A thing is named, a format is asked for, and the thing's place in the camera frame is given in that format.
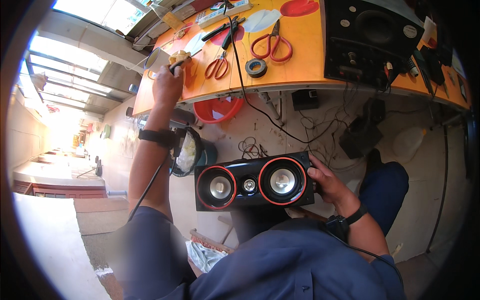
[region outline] workbench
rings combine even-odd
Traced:
[[[239,24],[235,44],[237,46],[240,69],[246,93],[291,91],[299,89],[343,90],[346,85],[345,82],[324,78],[324,37],[322,31],[323,22],[321,17],[321,4],[318,1],[304,1],[305,5],[308,5],[308,7],[302,7],[301,4],[295,4],[304,15],[289,17],[287,16],[288,11],[286,11],[285,8],[282,9],[282,5],[286,2],[288,1],[251,0],[253,7],[250,10],[238,14],[240,18],[247,18],[244,23]],[[303,1],[299,0],[293,0],[291,2],[303,3]],[[209,9],[206,9],[205,11],[207,14],[211,12]],[[233,46],[230,46],[227,49],[226,58],[229,63],[227,74],[219,80],[216,80],[213,77],[205,79],[204,76],[208,64],[223,52],[221,44],[228,30],[224,30],[221,34],[218,34],[205,43],[200,39],[208,32],[211,32],[223,23],[228,22],[228,19],[225,18],[201,29],[195,24],[197,15],[198,14],[195,14],[184,20],[186,26],[193,26],[185,29],[185,35],[182,38],[175,37],[173,41],[162,47],[162,49],[170,55],[178,50],[192,51],[193,53],[193,50],[198,48],[202,49],[201,52],[193,57],[192,63],[185,66],[184,89],[180,102],[192,103],[222,96],[241,96],[240,78],[238,75]],[[257,22],[257,25],[255,25],[255,18],[259,15],[262,17],[258,19],[259,21]],[[281,63],[274,62],[267,57],[264,59],[268,67],[267,73],[260,78],[251,78],[245,71],[245,63],[253,58],[250,53],[250,45],[256,38],[271,33],[278,18],[280,19],[280,35],[287,39],[292,45],[293,55],[289,60]],[[174,34],[174,30],[169,29],[159,36],[156,42],[156,47],[171,40]],[[424,44],[423,41],[420,41],[418,49]],[[255,51],[257,53],[265,53],[266,40],[257,43]],[[283,57],[287,52],[285,44],[280,43],[275,56]],[[458,110],[469,109],[471,105],[471,95],[469,94],[467,81],[465,79],[463,80],[467,93],[467,100],[465,100],[460,93],[460,87],[456,76],[457,72],[454,68],[442,65],[442,70],[449,96],[447,96],[444,87],[439,86],[434,101],[450,105]],[[447,72],[453,74],[456,82],[455,85],[449,79]],[[154,103],[152,85],[153,80],[147,76],[147,71],[145,71],[137,93],[133,110],[134,114],[143,113],[152,108]],[[412,77],[410,74],[400,74],[393,81],[391,87],[392,94],[406,96],[423,95],[425,97],[431,97],[421,75],[418,77]],[[432,87],[435,90],[436,84],[434,82],[432,82]],[[373,91],[371,88],[362,86],[359,86],[358,89]]]

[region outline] black watch strap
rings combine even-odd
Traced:
[[[360,207],[358,208],[358,210],[355,213],[353,213],[353,215],[346,218],[345,220],[347,221],[347,224],[351,225],[357,222],[358,219],[360,219],[367,212],[368,212],[367,207],[363,205],[363,203],[360,203]]]
[[[138,132],[138,139],[158,143],[160,146],[171,149],[178,144],[177,135],[167,129],[160,131],[141,130]]]

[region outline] cup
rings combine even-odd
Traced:
[[[160,56],[160,51],[161,49],[159,47],[153,49],[152,53],[148,56],[147,60],[145,61],[144,68],[145,70],[148,70],[148,77],[150,78],[155,78],[152,73],[158,73],[160,71],[160,67],[164,64],[161,59],[158,59]]]

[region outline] knob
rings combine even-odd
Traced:
[[[355,53],[349,52],[349,53],[348,53],[348,58],[350,59],[350,63],[351,63],[352,65],[356,65],[356,64],[357,64],[357,62],[355,61],[355,58],[357,58],[357,55],[356,55]]]

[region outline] blue pants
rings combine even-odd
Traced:
[[[408,174],[395,161],[383,164],[363,179],[359,199],[380,225],[384,235],[392,227],[407,191]],[[231,212],[231,216],[240,244],[290,219],[281,207],[244,209]]]

